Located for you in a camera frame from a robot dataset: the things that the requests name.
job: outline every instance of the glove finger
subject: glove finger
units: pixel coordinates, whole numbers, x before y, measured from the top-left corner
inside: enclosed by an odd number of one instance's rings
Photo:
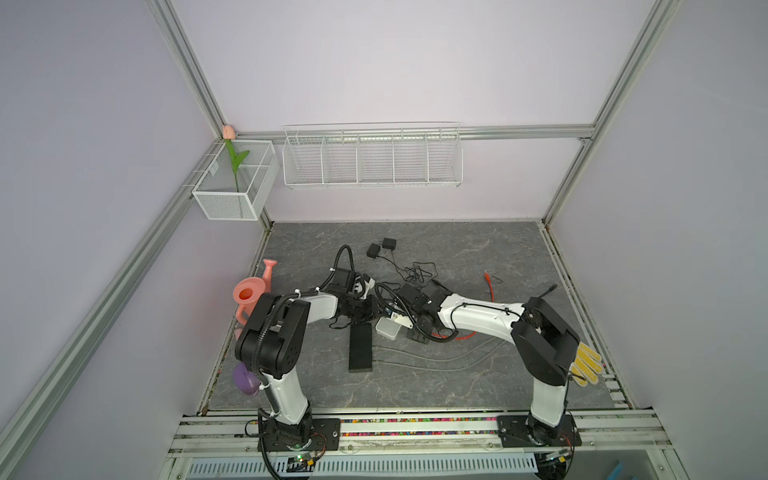
[[[574,373],[575,375],[585,376],[584,373],[576,366],[575,363],[571,364],[571,373]],[[576,382],[577,385],[587,386],[587,380],[582,380],[577,376],[573,376],[571,378]]]
[[[579,349],[576,352],[576,358],[580,359],[582,362],[584,362],[589,368],[591,368],[595,373],[602,373],[603,372],[603,366],[597,362],[595,362],[592,358],[590,358],[589,355],[582,352],[581,349]]]
[[[589,355],[595,362],[600,363],[603,361],[603,357],[595,352],[589,345],[586,343],[580,343],[578,346],[578,349]]]
[[[574,363],[576,364],[578,369],[584,373],[583,376],[587,380],[589,380],[589,383],[591,383],[592,385],[598,384],[598,376],[589,367],[587,367],[587,364],[584,363],[584,360],[582,360],[580,356],[576,357],[576,360],[574,360]]]

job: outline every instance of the gray marble tabletop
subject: gray marble tabletop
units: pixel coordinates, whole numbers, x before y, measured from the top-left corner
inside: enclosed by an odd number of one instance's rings
[[[534,222],[439,222],[439,223],[276,223],[264,254],[277,260],[272,289],[288,293],[318,285],[327,276],[339,247],[349,244],[355,268],[377,281],[402,283],[395,268],[382,259],[366,257],[371,243],[384,237],[397,239],[394,258],[401,267],[412,262],[435,262],[437,279],[460,295],[490,300],[484,273],[492,277],[497,302],[524,302],[560,283],[547,247]],[[346,265],[346,255],[339,265]],[[581,332],[565,291],[558,287],[546,300]],[[330,329],[330,321],[308,325],[296,366],[302,390],[317,409],[338,408],[487,408],[526,410],[531,404],[533,383],[516,348],[500,339],[477,334],[450,343],[424,345],[406,338],[401,329],[388,339],[373,330],[373,371],[350,373],[349,329]],[[336,325],[343,325],[339,319]],[[431,359],[421,360],[381,347],[404,350]],[[435,372],[377,363],[407,363]],[[266,396],[249,397],[232,381],[237,364],[230,348],[209,408],[255,409],[267,407]],[[613,408],[610,393],[601,382],[581,388],[571,381],[569,409]]]

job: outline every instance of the pink tulip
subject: pink tulip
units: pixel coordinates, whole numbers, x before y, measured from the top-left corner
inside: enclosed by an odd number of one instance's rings
[[[224,140],[234,140],[236,137],[235,129],[230,125],[224,125],[221,128],[221,136],[224,137]]]

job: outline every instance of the white wall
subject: white wall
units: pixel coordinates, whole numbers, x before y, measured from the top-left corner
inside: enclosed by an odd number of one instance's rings
[[[4,426],[213,135],[139,0],[3,2],[0,85]],[[18,478],[157,475],[257,230],[193,206]]]
[[[765,476],[766,23],[683,3],[553,226],[692,480]]]
[[[290,190],[282,172],[273,220],[541,219],[578,151],[574,138],[466,141],[459,187]]]
[[[591,123],[653,0],[180,0],[224,117]]]

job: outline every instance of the divided wire rack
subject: divided wire rack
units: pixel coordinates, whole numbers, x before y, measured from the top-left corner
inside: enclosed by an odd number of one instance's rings
[[[286,126],[283,174],[290,188],[458,186],[459,124]]]
[[[271,141],[232,140],[237,153],[250,153],[237,169],[237,182],[227,146],[221,143],[192,194],[210,220],[259,220],[280,169]]]

